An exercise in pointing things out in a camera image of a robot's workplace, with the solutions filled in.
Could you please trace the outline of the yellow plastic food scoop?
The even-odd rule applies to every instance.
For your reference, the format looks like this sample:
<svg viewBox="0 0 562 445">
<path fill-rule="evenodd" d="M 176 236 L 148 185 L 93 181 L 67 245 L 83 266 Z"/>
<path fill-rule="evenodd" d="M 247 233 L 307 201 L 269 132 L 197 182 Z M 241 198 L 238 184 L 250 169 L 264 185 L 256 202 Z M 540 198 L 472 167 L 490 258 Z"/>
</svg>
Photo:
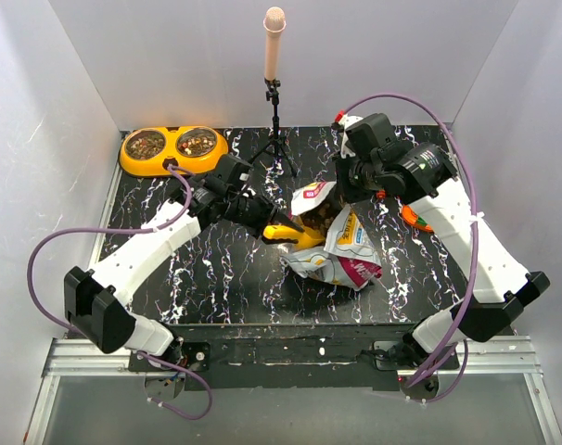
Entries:
<svg viewBox="0 0 562 445">
<path fill-rule="evenodd" d="M 326 239 L 310 227 L 301 231 L 286 225 L 267 225 L 262 233 L 265 244 L 290 244 L 296 250 L 314 248 L 325 243 Z"/>
</svg>

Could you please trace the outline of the white cartoon pet food bag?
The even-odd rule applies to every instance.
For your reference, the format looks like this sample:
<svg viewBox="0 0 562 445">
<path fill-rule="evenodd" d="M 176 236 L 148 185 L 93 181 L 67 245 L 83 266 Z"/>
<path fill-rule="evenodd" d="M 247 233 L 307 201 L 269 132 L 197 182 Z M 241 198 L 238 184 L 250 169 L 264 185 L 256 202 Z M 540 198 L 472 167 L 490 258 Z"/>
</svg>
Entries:
<svg viewBox="0 0 562 445">
<path fill-rule="evenodd" d="M 379 254 L 351 205 L 334 181 L 297 189 L 290 203 L 292 221 L 306 235 L 322 239 L 311 247 L 287 247 L 280 261 L 302 278 L 360 290 L 382 275 Z"/>
</svg>

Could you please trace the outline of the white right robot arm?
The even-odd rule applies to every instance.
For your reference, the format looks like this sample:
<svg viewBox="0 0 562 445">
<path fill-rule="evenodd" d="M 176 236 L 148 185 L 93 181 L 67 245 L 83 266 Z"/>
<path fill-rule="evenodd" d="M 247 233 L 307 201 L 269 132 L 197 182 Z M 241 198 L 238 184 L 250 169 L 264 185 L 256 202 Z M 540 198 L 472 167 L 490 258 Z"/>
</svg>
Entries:
<svg viewBox="0 0 562 445">
<path fill-rule="evenodd" d="M 336 159 L 338 187 L 351 203 L 376 191 L 398 197 L 422 217 L 465 274 L 461 300 L 421 321 L 392 353 L 414 368 L 427 368 L 441 350 L 465 339 L 486 342 L 510 325 L 550 286 L 505 249 L 479 217 L 449 157 L 431 143 L 345 140 Z"/>
</svg>

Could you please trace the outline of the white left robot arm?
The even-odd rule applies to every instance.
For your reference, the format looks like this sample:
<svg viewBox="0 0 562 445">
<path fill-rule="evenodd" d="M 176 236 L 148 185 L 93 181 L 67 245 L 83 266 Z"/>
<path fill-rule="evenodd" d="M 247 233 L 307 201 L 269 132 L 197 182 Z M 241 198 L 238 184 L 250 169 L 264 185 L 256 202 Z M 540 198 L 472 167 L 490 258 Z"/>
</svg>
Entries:
<svg viewBox="0 0 562 445">
<path fill-rule="evenodd" d="M 143 233 L 133 235 L 85 271 L 73 267 L 64 278 L 67 321 L 102 352 L 126 348 L 149 354 L 163 371 L 181 361 L 181 338 L 157 320 L 128 310 L 136 290 L 182 245 L 226 220 L 260 238 L 268 225 L 297 225 L 267 197 L 227 186 L 211 190 L 191 182 L 174 191 Z"/>
</svg>

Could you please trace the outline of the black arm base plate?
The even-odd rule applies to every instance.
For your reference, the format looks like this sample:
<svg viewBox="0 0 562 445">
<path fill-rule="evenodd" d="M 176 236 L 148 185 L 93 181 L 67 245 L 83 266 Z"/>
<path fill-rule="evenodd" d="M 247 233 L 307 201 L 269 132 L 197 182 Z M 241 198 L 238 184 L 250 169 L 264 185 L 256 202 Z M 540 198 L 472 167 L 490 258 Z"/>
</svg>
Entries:
<svg viewBox="0 0 562 445">
<path fill-rule="evenodd" d="M 213 389 L 371 388 L 397 391 L 402 362 L 374 361 L 411 323 L 173 324 L 182 363 Z"/>
</svg>

